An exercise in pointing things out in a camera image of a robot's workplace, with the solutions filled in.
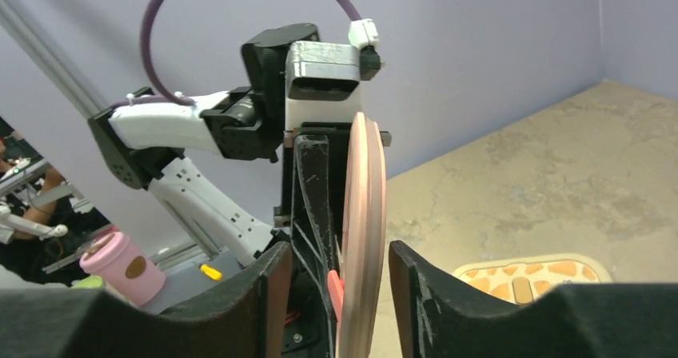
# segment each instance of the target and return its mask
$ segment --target person's arm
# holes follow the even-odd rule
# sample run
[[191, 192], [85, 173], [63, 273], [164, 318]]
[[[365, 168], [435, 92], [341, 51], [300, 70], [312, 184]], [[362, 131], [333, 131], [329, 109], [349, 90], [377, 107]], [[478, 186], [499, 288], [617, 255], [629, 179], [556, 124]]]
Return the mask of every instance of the person's arm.
[[[45, 182], [42, 184], [42, 188], [40, 189], [40, 194], [45, 194], [51, 189], [58, 187], [63, 181], [64, 178], [56, 171], [56, 169], [52, 168], [48, 170], [47, 174], [45, 175]], [[56, 201], [52, 201], [39, 208], [30, 207], [23, 214], [23, 217], [29, 221], [33, 221], [41, 225], [47, 225], [52, 219], [52, 215], [54, 214], [56, 207]], [[14, 239], [17, 240], [32, 240], [34, 238], [36, 238], [36, 236], [33, 234], [19, 231], [14, 232]]]

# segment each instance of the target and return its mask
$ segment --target white cable connector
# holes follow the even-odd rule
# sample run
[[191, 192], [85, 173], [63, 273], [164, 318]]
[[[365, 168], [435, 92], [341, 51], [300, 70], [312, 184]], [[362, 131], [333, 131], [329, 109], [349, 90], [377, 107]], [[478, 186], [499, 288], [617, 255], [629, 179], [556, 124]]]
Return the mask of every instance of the white cable connector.
[[358, 50], [363, 50], [366, 46], [378, 49], [379, 33], [377, 33], [377, 26], [374, 25], [374, 21], [371, 18], [352, 21], [349, 27], [349, 42]]

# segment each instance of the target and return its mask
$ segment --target beige tabletop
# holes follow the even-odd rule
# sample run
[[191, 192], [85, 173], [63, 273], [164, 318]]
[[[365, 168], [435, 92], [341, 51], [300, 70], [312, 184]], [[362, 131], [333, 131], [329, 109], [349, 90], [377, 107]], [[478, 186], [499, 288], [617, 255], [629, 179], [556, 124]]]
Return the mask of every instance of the beige tabletop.
[[[446, 272], [579, 253], [614, 281], [675, 281], [677, 171], [678, 102], [604, 82], [390, 180], [387, 242]], [[374, 358], [401, 356], [383, 277]]]

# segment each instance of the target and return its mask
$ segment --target person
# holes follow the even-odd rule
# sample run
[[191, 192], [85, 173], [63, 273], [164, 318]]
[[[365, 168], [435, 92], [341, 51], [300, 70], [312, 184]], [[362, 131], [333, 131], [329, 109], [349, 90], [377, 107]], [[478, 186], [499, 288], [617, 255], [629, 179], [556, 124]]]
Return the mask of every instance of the person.
[[[4, 158], [5, 151], [6, 148], [0, 141], [0, 175], [5, 175], [15, 167], [15, 162]], [[54, 167], [50, 167], [43, 176], [30, 181], [27, 190], [47, 193], [65, 180]], [[64, 237], [40, 240], [33, 234], [10, 229], [9, 239], [4, 240], [6, 243], [0, 243], [0, 265], [23, 280], [36, 284], [59, 283], [71, 286], [73, 281], [87, 277], [77, 262], [50, 274], [43, 272], [42, 268], [73, 252], [86, 240], [88, 232], [110, 224], [98, 210], [76, 213], [70, 197], [62, 197], [41, 207], [33, 207], [17, 194], [0, 197], [0, 201], [4, 201], [4, 205], [9, 206], [15, 216], [50, 227], [66, 225], [69, 230]]]

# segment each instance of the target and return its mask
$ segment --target person's hand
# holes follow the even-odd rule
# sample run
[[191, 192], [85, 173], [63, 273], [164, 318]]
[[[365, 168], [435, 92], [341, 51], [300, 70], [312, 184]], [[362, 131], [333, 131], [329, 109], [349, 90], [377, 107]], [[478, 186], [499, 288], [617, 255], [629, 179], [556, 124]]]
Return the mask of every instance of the person's hand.
[[63, 181], [66, 179], [62, 176], [61, 173], [58, 172], [53, 166], [51, 166], [47, 172], [45, 173], [45, 183], [52, 185], [52, 186], [58, 186], [61, 185]]

